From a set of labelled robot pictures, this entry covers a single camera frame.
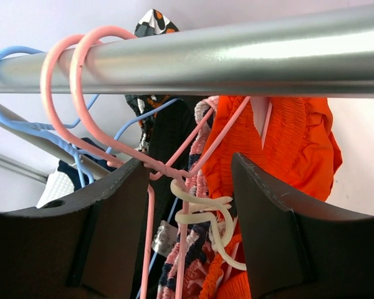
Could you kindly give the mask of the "navy blue shorts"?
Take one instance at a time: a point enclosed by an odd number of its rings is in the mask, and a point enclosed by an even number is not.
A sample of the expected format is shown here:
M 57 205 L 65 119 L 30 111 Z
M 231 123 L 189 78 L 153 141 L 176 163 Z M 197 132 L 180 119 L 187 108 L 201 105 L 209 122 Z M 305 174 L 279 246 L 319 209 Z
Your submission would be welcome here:
M 97 159 L 89 154 L 86 154 L 85 156 L 110 172 L 113 172 L 116 170 L 116 168 L 109 166 L 107 164 L 107 161 L 104 159 Z M 75 168 L 73 168 L 71 165 L 60 160 L 57 170 L 61 173 L 66 174 L 69 177 L 69 179 L 72 181 L 72 184 L 74 185 L 74 191 L 77 191 L 82 188 L 78 171 Z

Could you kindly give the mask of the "orange shorts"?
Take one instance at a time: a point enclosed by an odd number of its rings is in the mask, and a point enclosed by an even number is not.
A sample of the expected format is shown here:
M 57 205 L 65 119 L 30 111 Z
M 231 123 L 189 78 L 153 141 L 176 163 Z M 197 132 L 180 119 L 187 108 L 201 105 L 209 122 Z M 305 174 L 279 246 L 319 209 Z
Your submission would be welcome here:
M 220 96 L 203 153 L 215 141 L 244 97 Z M 248 103 L 220 144 L 202 166 L 208 196 L 232 196 L 231 159 L 242 153 L 263 170 L 320 201 L 329 197 L 342 154 L 332 129 L 327 98 L 271 97 L 272 106 L 264 147 Z M 216 254 L 198 298 L 251 298 L 246 271 L 233 270 L 216 291 L 223 274 L 223 258 Z

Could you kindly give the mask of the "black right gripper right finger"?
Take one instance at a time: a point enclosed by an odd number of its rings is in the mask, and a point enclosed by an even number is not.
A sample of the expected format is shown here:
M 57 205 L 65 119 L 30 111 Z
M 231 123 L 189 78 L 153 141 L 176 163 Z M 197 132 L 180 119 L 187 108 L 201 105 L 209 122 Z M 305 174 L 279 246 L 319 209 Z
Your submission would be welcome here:
M 374 216 L 314 199 L 233 155 L 253 298 L 374 298 Z

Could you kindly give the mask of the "pink wire hanger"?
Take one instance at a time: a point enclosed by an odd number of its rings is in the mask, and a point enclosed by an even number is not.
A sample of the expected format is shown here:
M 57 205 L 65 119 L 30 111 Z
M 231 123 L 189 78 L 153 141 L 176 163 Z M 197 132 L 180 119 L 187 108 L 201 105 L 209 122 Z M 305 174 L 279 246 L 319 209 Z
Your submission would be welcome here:
M 84 140 L 73 135 L 61 122 L 54 106 L 52 100 L 52 72 L 57 59 L 61 53 L 68 47 L 77 44 L 83 38 L 82 34 L 75 34 L 63 38 L 58 43 L 56 43 L 50 51 L 48 51 L 44 62 L 42 64 L 41 76 L 40 76 L 40 91 L 42 96 L 42 103 L 46 111 L 46 115 L 49 117 L 49 120 L 54 127 L 54 129 L 59 133 L 59 135 L 68 143 L 76 145 L 83 150 L 87 150 L 90 154 L 97 155 L 100 158 L 103 158 L 115 166 L 121 166 L 123 163 L 114 158 L 112 155 L 94 147 L 93 145 L 85 142 Z M 145 247 L 144 247 L 144 259 L 142 266 L 142 276 L 141 276 L 141 286 L 140 286 L 140 298 L 146 298 L 147 294 L 147 284 L 149 276 L 149 265 L 150 265 L 150 255 L 151 255 L 151 241 L 153 233 L 151 229 L 153 228 L 153 217 L 154 217 L 154 205 L 155 205 L 155 192 L 151 185 L 148 185 L 148 212 L 147 212 L 147 221 L 146 221 L 146 236 L 145 236 Z
M 87 35 L 83 36 L 83 38 L 77 43 L 70 61 L 69 83 L 72 100 L 75 109 L 77 110 L 77 114 L 82 120 L 82 123 L 85 125 L 88 131 L 93 134 L 94 137 L 98 138 L 99 141 L 144 162 L 147 168 L 157 170 L 158 175 L 165 175 L 173 179 L 170 183 L 171 191 L 173 194 L 183 200 L 183 209 L 180 210 L 175 216 L 175 220 L 181 225 L 180 246 L 182 246 L 182 248 L 180 249 L 180 263 L 178 265 L 179 276 L 176 279 L 176 298 L 181 298 L 182 296 L 185 265 L 186 230 L 189 223 L 210 221 L 213 230 L 213 237 L 216 241 L 216 245 L 218 246 L 218 253 L 222 256 L 225 262 L 229 264 L 229 266 L 242 271 L 247 270 L 246 264 L 234 260 L 234 258 L 232 258 L 224 248 L 226 245 L 228 245 L 228 243 L 230 243 L 231 237 L 234 232 L 234 224 L 231 219 L 231 215 L 224 205 L 226 202 L 229 202 L 231 198 L 226 196 L 219 197 L 217 199 L 194 197 L 188 193 L 188 188 L 186 187 L 183 178 L 190 177 L 198 172 L 200 167 L 202 167 L 206 160 L 208 160 L 209 156 L 214 152 L 214 150 L 218 147 L 218 144 L 220 144 L 221 140 L 226 136 L 226 133 L 231 129 L 232 125 L 238 119 L 242 111 L 245 109 L 246 105 L 250 102 L 251 98 L 245 97 L 238 109 L 235 111 L 234 115 L 223 128 L 222 132 L 209 147 L 207 153 L 202 156 L 200 162 L 196 165 L 192 172 L 189 173 L 183 170 L 172 168 L 172 162 L 164 164 L 161 161 L 155 160 L 108 136 L 99 128 L 96 122 L 94 122 L 87 109 L 82 92 L 81 79 L 84 60 L 90 47 L 93 44 L 99 42 L 101 38 L 107 36 L 120 37 L 124 40 L 134 39 L 136 37 L 132 33 L 117 26 L 98 27 L 90 31 Z M 221 237 L 219 234 L 218 223 L 212 212 L 204 212 L 201 214 L 189 213 L 189 203 L 191 202 L 193 203 L 192 207 L 197 211 L 201 209 L 213 208 L 219 210 L 223 214 L 226 223 L 226 231 L 223 237 Z

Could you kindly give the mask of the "black shorts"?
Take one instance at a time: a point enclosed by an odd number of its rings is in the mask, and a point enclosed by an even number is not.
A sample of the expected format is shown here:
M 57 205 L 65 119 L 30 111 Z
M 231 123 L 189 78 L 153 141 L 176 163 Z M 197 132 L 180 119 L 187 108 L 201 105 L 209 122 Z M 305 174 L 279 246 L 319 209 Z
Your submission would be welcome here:
M 148 155 L 162 162 L 167 162 L 175 151 L 196 127 L 194 108 L 205 97 L 180 96 L 178 100 L 162 111 L 158 112 L 155 120 L 151 121 L 151 138 L 149 141 Z M 173 163 L 172 167 L 186 169 L 188 167 L 188 155 L 192 142 Z M 171 178 L 162 176 L 150 184 L 155 192 L 155 211 L 153 220 L 153 235 L 156 234 L 162 220 L 167 220 L 175 197 L 170 191 Z M 143 215 L 139 248 L 135 261 L 135 273 L 133 276 L 130 298 L 136 298 L 141 285 L 143 251 L 146 234 L 146 214 Z M 148 278 L 146 298 L 156 298 L 158 281 L 162 274 L 162 267 L 166 257 L 157 255 Z

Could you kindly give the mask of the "camouflage patterned shorts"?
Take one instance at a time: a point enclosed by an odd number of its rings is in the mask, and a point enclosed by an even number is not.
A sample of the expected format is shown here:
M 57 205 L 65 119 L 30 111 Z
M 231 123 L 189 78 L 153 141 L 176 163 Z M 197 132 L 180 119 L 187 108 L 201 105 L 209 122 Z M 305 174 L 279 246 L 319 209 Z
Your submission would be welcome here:
M 179 29 L 160 11 L 150 9 L 138 22 L 134 35 L 137 37 L 157 36 L 178 32 Z M 170 100 L 169 95 L 125 95 L 128 106 L 137 117 L 151 113 Z M 141 137 L 138 150 L 147 152 L 155 123 L 156 112 L 138 121 Z

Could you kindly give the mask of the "pink patterned shorts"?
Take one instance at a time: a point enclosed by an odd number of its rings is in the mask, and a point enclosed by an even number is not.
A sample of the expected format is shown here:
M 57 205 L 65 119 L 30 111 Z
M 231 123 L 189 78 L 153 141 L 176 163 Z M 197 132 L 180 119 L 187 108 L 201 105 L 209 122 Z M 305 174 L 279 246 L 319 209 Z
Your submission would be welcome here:
M 193 169 L 203 154 L 204 146 L 213 125 L 213 117 L 214 115 L 211 115 L 203 123 L 191 145 L 188 157 L 188 171 Z M 192 177 L 185 179 L 185 183 L 191 195 L 197 197 L 209 196 L 207 182 L 202 171 L 198 171 Z M 199 297 L 204 280 L 208 274 L 210 263 L 215 256 L 208 235 L 209 226 L 210 222 L 193 224 L 187 231 L 183 298 Z M 157 298 L 176 297 L 179 251 L 180 243 L 177 242 L 162 267 L 162 273 L 158 282 Z

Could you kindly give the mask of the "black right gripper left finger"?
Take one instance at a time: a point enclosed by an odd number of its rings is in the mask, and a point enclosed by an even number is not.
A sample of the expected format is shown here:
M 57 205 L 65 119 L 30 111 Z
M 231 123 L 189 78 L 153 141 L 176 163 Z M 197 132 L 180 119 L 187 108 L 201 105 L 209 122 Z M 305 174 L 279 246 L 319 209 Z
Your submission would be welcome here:
M 0 298 L 128 298 L 148 179 L 131 159 L 43 208 L 0 213 Z

